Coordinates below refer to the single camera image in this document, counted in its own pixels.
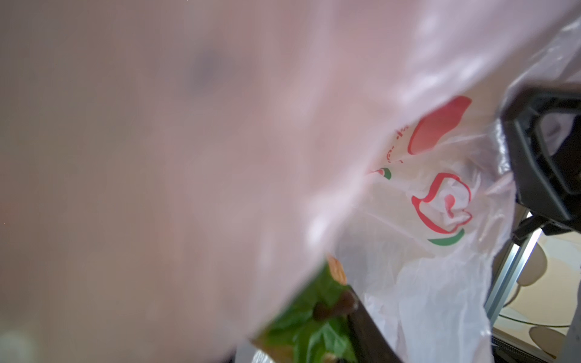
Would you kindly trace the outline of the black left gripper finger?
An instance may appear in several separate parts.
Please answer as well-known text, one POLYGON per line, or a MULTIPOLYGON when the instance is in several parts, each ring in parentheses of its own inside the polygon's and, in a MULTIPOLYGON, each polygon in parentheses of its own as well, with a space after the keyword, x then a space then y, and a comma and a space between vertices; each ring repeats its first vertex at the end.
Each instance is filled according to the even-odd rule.
POLYGON ((351 288, 357 307, 348 316, 350 339, 358 363, 401 363, 373 321, 355 291, 351 288))

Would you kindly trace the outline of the pink plastic bag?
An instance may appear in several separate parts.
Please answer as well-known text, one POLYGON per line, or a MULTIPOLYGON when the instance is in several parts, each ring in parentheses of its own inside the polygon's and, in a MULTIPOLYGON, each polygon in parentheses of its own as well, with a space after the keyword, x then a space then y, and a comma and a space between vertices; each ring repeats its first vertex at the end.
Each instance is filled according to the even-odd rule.
POLYGON ((327 255, 410 362, 490 362, 496 112, 578 1, 3 1, 1 360, 222 362, 327 255))

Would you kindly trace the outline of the red strawberry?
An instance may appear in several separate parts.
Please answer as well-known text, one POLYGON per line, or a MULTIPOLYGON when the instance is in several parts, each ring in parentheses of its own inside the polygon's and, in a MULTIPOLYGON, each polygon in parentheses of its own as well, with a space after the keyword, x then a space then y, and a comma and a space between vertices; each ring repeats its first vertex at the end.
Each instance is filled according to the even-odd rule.
POLYGON ((333 256, 290 305, 251 340, 274 362, 356 362, 348 315, 359 299, 333 256))

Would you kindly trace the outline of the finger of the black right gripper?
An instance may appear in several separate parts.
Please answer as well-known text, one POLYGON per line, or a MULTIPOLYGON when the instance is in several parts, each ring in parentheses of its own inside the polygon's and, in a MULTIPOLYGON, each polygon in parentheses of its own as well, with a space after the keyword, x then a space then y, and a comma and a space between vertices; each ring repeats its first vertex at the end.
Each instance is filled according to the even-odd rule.
POLYGON ((580 232, 580 84, 522 89, 500 120, 517 202, 531 211, 547 235, 580 232), (550 116, 573 121, 554 154, 542 130, 550 116))

